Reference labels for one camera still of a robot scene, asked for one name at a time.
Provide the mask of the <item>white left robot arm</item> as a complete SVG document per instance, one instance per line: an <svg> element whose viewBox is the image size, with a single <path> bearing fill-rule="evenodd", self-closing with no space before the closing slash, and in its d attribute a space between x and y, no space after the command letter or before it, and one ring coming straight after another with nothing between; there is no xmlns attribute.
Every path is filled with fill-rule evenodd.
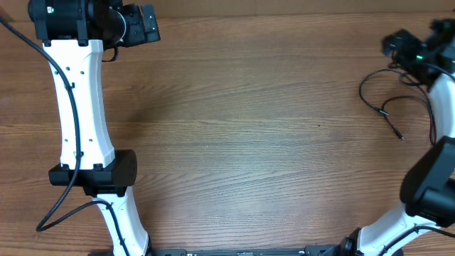
<svg viewBox="0 0 455 256"><path fill-rule="evenodd" d="M98 206L113 255L150 255L149 234L133 195L137 156L110 140L102 96L106 50L160 40L152 5L121 1L32 0L28 15L49 58L58 99L62 146L48 175L54 186L83 189Z"/></svg>

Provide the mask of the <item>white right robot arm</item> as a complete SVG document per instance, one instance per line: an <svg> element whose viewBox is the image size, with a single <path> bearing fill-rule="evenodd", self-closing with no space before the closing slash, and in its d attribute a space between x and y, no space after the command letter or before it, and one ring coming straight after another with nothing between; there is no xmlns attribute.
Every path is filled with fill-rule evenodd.
<svg viewBox="0 0 455 256"><path fill-rule="evenodd" d="M435 19L424 40L400 29L385 36L386 71L415 87L429 114L431 149L407 172L400 203L380 219L356 228L325 255L402 255L402 248L429 232L451 237L454 224L454 20Z"/></svg>

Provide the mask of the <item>black cable silver tip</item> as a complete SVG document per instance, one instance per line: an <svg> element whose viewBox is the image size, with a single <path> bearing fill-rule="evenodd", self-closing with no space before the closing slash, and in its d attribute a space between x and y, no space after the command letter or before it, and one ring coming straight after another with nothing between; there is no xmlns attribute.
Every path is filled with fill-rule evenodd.
<svg viewBox="0 0 455 256"><path fill-rule="evenodd" d="M383 115L387 124L400 140L404 140L405 138L399 128L394 125L393 121L397 121L398 118L409 119L426 117L429 123L428 140L432 146L435 145L437 132L434 121L434 113L431 105L425 98L417 95L400 95L391 97L381 104L379 112Z"/></svg>

